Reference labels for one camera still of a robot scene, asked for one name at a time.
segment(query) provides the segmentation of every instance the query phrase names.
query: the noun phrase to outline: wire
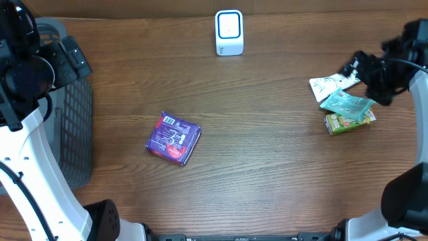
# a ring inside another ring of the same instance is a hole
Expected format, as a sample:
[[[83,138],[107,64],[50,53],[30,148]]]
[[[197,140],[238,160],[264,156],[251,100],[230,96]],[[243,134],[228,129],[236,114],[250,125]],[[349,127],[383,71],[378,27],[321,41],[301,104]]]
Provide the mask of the wire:
[[[48,120],[49,116],[51,116],[52,114],[52,109],[54,108],[54,105],[52,103],[52,97],[48,93],[45,93],[44,96],[47,101],[47,110],[45,116],[43,117],[43,122]]]
[[[410,240],[410,241],[417,241],[414,237],[411,237],[411,236],[406,235],[404,233],[394,234],[394,235],[389,236],[388,238],[383,238],[383,239],[381,239],[379,241],[391,241],[391,240],[395,240],[397,238],[399,240],[407,239],[407,240]]]
[[[412,63],[410,61],[407,61],[407,60],[402,60],[402,59],[397,59],[397,58],[379,58],[379,60],[384,61],[384,62],[396,62],[396,63],[407,64],[409,66],[414,67],[415,69],[422,70],[428,74],[428,70],[426,68],[424,68],[418,64]]]
[[[45,219],[45,216],[40,210],[40,207],[38,206],[37,202],[34,200],[34,197],[29,192],[25,184],[22,182],[22,173],[20,173],[20,177],[18,177],[6,164],[2,163],[0,161],[0,169],[2,169],[10,178],[13,180],[14,184],[18,185],[20,190],[22,191],[22,194],[28,199],[28,202],[32,206],[36,216],[39,218],[40,224],[43,227],[43,230],[45,230],[47,239],[49,241],[56,241],[56,238],[54,237],[54,234],[52,233],[49,225],[47,224],[47,221]]]

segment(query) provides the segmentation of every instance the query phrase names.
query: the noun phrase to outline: product package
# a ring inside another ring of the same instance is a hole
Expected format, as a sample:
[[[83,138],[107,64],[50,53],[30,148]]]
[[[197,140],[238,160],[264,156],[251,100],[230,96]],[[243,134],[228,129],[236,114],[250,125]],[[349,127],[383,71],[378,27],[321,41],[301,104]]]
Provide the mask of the product package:
[[[324,118],[324,124],[326,124],[327,130],[330,135],[337,135],[346,131],[350,131],[360,125],[375,121],[376,117],[373,111],[370,109],[365,112],[362,121],[353,120],[351,118],[342,116],[341,114],[327,114]]]
[[[351,96],[339,88],[320,107],[361,122],[374,103],[374,100]]]
[[[188,123],[162,111],[146,148],[173,163],[186,165],[200,136],[199,125]]]
[[[360,80],[356,77],[356,70],[354,70],[349,78],[342,74],[334,74],[328,77],[313,78],[309,80],[315,99],[318,102],[327,98],[337,89],[341,88],[345,90],[358,82],[360,82]]]

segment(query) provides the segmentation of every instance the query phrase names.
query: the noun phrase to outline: green and yellow box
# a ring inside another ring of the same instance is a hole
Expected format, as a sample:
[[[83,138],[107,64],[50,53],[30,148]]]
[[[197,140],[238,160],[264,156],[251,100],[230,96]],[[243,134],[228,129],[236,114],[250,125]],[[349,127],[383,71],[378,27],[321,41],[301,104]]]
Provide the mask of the green and yellow box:
[[[326,124],[327,130],[330,135],[337,135],[346,131],[350,131],[355,127],[359,127],[360,125],[370,123],[375,121],[376,117],[373,114],[372,109],[370,108],[364,114],[364,119],[362,121],[357,121],[341,114],[327,114],[326,118],[324,118],[324,123]]]

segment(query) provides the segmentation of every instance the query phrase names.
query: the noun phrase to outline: purple box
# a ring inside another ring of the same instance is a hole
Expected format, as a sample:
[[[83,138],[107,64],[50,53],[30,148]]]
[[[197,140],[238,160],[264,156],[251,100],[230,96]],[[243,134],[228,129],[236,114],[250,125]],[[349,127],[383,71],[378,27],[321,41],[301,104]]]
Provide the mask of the purple box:
[[[146,148],[173,163],[186,165],[200,136],[199,125],[188,123],[162,111]]]

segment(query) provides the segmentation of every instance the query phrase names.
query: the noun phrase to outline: black cable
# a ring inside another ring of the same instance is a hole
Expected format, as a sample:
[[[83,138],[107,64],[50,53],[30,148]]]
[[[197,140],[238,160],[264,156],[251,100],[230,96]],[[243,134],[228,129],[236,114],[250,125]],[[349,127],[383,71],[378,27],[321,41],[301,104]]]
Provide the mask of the black cable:
[[[418,64],[412,63],[410,61],[407,61],[407,60],[401,60],[401,59],[397,59],[397,58],[379,58],[379,60],[384,61],[384,62],[396,62],[396,63],[407,64],[409,66],[414,67],[415,69],[422,70],[428,74],[428,70],[426,68],[424,68]]]
[[[54,108],[51,96],[48,93],[45,93],[44,96],[45,96],[46,101],[47,101],[47,110],[46,110],[45,116],[43,117],[43,122],[48,120],[48,118],[49,118],[49,116],[51,116],[52,110]]]
[[[394,234],[394,235],[389,236],[388,238],[383,238],[379,241],[391,241],[391,240],[395,240],[397,238],[399,240],[407,239],[410,241],[417,241],[414,237],[411,237],[411,236],[403,234],[403,233]]]
[[[36,216],[39,218],[40,224],[43,227],[43,230],[45,230],[47,239],[49,241],[56,241],[56,238],[54,237],[54,234],[52,233],[49,225],[47,224],[47,221],[45,219],[45,216],[41,212],[37,202],[34,200],[34,197],[29,192],[25,184],[22,182],[21,177],[18,177],[6,164],[0,162],[0,169],[3,170],[10,178],[13,180],[14,184],[18,185],[20,190],[22,191],[22,194],[28,199],[28,202],[32,206]]]

